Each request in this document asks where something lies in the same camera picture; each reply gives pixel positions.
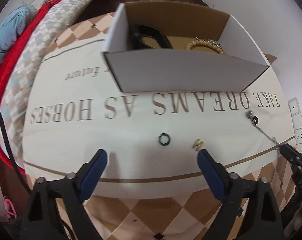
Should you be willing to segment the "white power strip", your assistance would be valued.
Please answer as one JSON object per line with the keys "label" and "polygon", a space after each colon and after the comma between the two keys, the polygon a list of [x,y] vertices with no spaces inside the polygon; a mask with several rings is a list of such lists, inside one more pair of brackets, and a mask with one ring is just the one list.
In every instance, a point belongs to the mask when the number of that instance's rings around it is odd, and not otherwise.
{"label": "white power strip", "polygon": [[302,153],[302,113],[296,97],[288,101],[291,112],[292,124],[295,133],[296,150]]}

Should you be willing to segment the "small gold ear stud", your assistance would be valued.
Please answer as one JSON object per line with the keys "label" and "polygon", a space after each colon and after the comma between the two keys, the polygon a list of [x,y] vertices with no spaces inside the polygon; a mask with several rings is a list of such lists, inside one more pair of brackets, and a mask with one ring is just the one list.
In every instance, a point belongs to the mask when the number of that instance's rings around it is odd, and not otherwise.
{"label": "small gold ear stud", "polygon": [[201,150],[203,144],[204,142],[201,139],[196,139],[191,148],[199,151]]}

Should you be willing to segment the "diamond pattern table cloth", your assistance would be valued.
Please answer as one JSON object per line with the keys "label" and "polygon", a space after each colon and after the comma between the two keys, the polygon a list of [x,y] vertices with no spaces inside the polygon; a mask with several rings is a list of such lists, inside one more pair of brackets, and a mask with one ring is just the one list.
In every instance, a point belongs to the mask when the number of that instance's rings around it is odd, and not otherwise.
{"label": "diamond pattern table cloth", "polygon": [[240,93],[121,92],[90,23],[58,33],[41,61],[26,111],[23,161],[33,179],[63,178],[103,149],[108,164],[85,202],[105,239],[196,239],[220,203],[196,163],[196,139],[246,179],[266,177],[280,209],[295,186],[270,141],[294,142],[290,110],[271,68]]}

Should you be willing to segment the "pink hanger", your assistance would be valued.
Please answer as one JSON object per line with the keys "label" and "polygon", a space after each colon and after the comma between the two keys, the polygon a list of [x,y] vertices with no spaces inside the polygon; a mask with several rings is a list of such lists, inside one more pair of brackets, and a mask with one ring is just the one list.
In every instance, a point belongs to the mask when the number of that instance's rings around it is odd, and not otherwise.
{"label": "pink hanger", "polygon": [[6,196],[3,197],[3,202],[5,207],[5,217],[9,220],[16,219],[18,216],[13,203]]}

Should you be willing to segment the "brown cardboard box on floor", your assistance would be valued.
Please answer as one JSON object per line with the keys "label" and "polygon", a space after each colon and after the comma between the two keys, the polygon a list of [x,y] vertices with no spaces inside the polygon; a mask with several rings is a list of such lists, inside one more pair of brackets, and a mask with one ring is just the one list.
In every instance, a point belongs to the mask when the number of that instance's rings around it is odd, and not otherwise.
{"label": "brown cardboard box on floor", "polygon": [[272,65],[274,63],[274,61],[276,61],[276,59],[278,59],[278,57],[271,55],[271,54],[264,53],[264,56],[266,57],[266,59],[268,60],[270,65]]}

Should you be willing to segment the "open white cardboard box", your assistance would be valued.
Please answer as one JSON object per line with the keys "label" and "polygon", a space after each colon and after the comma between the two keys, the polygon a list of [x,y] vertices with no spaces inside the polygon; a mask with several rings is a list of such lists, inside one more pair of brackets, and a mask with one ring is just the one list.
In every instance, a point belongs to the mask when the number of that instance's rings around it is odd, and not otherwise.
{"label": "open white cardboard box", "polygon": [[120,4],[103,56],[124,93],[240,93],[270,67],[234,16],[176,1]]}

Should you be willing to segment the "light blue quilt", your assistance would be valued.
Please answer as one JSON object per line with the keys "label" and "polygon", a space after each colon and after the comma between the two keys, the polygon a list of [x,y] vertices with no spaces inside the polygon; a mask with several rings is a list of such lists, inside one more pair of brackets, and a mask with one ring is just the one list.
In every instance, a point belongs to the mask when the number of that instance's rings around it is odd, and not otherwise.
{"label": "light blue quilt", "polygon": [[25,4],[13,10],[0,24],[0,67],[8,51],[36,14],[37,9],[33,5]]}

